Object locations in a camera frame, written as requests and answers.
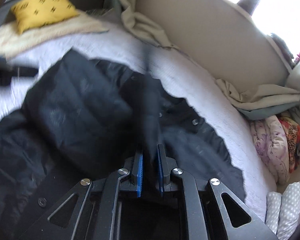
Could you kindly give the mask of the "floral purple folded blanket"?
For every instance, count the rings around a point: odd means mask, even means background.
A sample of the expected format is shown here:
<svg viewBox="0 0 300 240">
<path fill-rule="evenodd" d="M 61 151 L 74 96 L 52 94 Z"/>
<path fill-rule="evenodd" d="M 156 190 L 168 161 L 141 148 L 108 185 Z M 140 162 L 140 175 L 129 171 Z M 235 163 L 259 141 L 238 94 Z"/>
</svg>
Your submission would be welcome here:
<svg viewBox="0 0 300 240">
<path fill-rule="evenodd" d="M 289 180 L 289 153 L 286 134 L 277 116 L 250 121 L 256 151 L 277 184 Z"/>
</svg>

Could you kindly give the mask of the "orange leopard print fabric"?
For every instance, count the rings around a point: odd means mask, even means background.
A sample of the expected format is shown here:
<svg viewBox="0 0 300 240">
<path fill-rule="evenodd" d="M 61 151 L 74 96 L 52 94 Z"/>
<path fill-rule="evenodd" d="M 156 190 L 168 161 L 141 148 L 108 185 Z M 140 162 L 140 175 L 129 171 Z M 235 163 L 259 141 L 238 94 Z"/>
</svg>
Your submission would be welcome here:
<svg viewBox="0 0 300 240">
<path fill-rule="evenodd" d="M 300 144 L 300 125 L 295 122 L 291 117 L 279 115 L 279 122 L 285 132 L 288 153 L 289 153 L 289 172 L 293 173 L 299 164 L 298 147 Z"/>
</svg>

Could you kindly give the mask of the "black patterned jacket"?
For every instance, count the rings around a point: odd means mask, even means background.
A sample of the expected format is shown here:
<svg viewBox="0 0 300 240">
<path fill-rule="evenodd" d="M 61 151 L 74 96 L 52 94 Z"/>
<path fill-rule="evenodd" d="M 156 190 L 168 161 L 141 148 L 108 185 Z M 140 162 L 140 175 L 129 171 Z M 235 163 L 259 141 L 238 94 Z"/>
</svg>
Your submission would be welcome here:
<svg viewBox="0 0 300 240">
<path fill-rule="evenodd" d="M 81 179 L 105 178 L 138 151 L 146 199 L 128 210 L 123 239 L 156 236 L 174 214 L 149 182 L 158 143 L 180 168 L 245 199 L 224 140 L 184 98 L 123 64 L 68 51 L 0 121 L 0 239 L 17 239 Z"/>
</svg>

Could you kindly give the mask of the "grey polka dot pillow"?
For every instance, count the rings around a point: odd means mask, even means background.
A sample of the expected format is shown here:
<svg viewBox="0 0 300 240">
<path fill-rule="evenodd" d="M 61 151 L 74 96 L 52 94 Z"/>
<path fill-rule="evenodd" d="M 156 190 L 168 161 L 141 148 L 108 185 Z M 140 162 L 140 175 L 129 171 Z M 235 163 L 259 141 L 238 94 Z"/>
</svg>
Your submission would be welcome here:
<svg viewBox="0 0 300 240">
<path fill-rule="evenodd" d="M 278 239 L 289 239 L 300 217 L 300 182 L 287 186 L 284 193 L 267 194 L 266 226 Z"/>
</svg>

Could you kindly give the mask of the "cream striped towel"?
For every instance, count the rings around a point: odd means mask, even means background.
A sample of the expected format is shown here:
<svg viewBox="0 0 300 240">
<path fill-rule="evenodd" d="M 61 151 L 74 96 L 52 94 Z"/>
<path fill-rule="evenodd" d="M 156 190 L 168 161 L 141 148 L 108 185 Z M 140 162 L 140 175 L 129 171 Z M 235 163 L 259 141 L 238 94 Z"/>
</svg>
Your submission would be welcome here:
<svg viewBox="0 0 300 240">
<path fill-rule="evenodd" d="M 106 28 L 101 21 L 80 11 L 79 15 L 68 20 L 34 28 L 21 35 L 17 33 L 17 22 L 0 26 L 0 56 L 6 59 L 17 56 L 46 41 L 71 34 L 105 33 Z"/>
</svg>

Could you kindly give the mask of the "beige left curtain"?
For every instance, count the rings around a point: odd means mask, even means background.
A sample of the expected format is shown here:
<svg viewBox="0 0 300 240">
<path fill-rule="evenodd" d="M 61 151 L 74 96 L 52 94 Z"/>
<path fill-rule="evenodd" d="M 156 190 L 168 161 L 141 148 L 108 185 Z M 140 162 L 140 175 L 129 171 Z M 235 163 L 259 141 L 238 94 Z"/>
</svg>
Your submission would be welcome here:
<svg viewBox="0 0 300 240">
<path fill-rule="evenodd" d="M 156 22 L 140 13 L 137 0 L 104 0 L 104 8 L 113 9 L 122 25 L 136 38 L 165 49 L 178 49 L 166 31 Z"/>
</svg>

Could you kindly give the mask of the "white textured bed cover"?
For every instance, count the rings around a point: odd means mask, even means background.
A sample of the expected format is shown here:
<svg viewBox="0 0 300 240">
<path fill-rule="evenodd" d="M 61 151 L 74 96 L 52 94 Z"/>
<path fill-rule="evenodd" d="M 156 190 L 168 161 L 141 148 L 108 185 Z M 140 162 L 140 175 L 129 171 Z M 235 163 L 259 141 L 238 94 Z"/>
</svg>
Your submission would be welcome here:
<svg viewBox="0 0 300 240">
<path fill-rule="evenodd" d="M 89 60 L 116 62 L 143 74 L 142 42 L 120 24 L 109 20 L 104 24 L 108 32 L 60 37 L 15 57 L 13 63 L 38 66 L 39 77 L 36 81 L 15 80 L 11 89 L 0 89 L 0 121 L 22 107 L 28 91 L 70 50 Z M 209 72 L 178 51 L 153 48 L 151 67 L 163 89 L 175 98 L 184 98 L 224 140 L 232 165 L 242 171 L 245 203 L 264 219 L 266 195 L 276 189 L 276 184 L 256 153 L 247 121 L 227 100 Z"/>
</svg>

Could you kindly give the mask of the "yellow patterned cushion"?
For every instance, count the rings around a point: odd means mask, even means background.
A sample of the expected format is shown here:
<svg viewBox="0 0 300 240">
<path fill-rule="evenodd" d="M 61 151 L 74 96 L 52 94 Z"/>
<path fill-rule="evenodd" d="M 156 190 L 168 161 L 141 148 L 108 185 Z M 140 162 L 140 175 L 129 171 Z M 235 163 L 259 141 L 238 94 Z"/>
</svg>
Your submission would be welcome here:
<svg viewBox="0 0 300 240">
<path fill-rule="evenodd" d="M 20 0 L 11 7 L 11 12 L 19 34 L 79 15 L 69 0 Z"/>
</svg>

